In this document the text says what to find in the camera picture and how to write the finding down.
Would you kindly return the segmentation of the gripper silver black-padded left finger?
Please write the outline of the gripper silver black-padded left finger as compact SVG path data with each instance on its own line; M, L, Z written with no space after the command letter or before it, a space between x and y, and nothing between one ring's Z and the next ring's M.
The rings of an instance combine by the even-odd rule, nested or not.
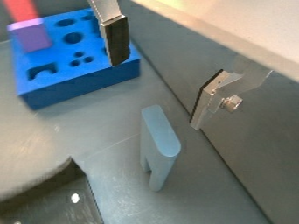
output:
M122 14L118 0L88 0L95 13L107 56L112 67L130 57L130 37L127 16Z

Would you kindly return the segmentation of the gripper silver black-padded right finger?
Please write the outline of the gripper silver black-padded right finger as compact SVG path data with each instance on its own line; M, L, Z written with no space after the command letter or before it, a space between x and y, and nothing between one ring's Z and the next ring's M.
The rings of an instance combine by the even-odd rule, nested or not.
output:
M233 113L243 101L239 94L258 88L271 73L270 68L238 56L233 64L233 72L221 69L202 86L191 114L191 126L199 130L219 109Z

